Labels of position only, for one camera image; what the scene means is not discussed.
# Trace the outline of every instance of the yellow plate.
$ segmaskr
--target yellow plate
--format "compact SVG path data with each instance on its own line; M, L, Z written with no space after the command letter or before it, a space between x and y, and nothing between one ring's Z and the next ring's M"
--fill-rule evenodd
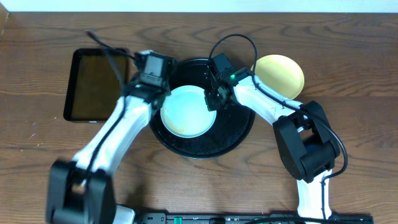
M296 98L304 87L304 74L300 66L283 55L267 55L260 58L257 60L254 73L267 86L289 99Z

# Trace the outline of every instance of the black plate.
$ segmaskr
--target black plate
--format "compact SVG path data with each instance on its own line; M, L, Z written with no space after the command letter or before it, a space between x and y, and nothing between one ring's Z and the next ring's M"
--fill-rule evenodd
M207 58L180 62L177 72L170 78L171 90L184 85L211 88L207 77L208 64ZM172 134L163 125L160 111L150 121L150 127L156 138L171 151L190 158L207 159L226 154L238 146L248 135L255 115L245 106L230 105L227 109L218 110L212 127L195 138L181 138Z

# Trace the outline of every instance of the wood grain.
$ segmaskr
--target wood grain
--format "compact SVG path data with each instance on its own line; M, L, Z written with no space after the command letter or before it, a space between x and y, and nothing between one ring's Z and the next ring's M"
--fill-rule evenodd
M0 42L0 223L43 223L51 164L71 159L101 127L62 118L72 53L96 46L87 29L115 47L181 60L207 56L218 39L239 32L260 56L294 59L306 79L298 99L321 103L348 149L347 171L331 180L332 209L398 222L397 16L12 13ZM227 40L222 50L251 66L244 40ZM176 155L146 128L114 181L118 203L170 212L267 213L298 203L272 128L259 117L237 149L210 160Z

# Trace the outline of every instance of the white backdrop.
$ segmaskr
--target white backdrop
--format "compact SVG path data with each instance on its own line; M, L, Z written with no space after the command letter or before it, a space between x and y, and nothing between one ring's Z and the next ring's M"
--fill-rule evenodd
M398 12L398 0L0 0L10 12Z

